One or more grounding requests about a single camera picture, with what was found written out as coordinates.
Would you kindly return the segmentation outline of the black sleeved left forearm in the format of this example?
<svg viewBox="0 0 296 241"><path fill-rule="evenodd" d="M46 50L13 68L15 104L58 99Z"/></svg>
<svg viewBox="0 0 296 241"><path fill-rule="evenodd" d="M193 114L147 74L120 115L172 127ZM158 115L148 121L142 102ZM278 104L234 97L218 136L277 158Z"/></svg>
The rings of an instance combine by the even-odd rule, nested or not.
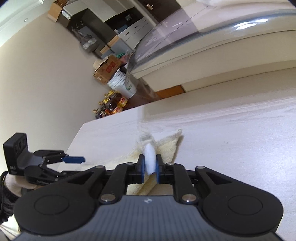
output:
<svg viewBox="0 0 296 241"><path fill-rule="evenodd" d="M5 171L1 175L1 214L0 214L0 224L8 221L8 218L13 215L13 207L17 199L19 198L13 194L4 184L5 178L8 175L8 171Z"/></svg>

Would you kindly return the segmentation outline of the white knit gloved left hand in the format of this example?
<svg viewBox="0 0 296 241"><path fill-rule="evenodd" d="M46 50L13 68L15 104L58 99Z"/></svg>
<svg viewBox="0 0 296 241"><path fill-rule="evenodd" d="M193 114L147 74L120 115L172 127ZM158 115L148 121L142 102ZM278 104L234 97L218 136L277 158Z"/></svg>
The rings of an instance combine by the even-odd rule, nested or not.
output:
<svg viewBox="0 0 296 241"><path fill-rule="evenodd" d="M8 173L7 177L4 181L5 186L16 196L21 197L22 196L22 190L34 190L37 188L37 185L30 184L25 177L23 176L15 176L10 173Z"/></svg>

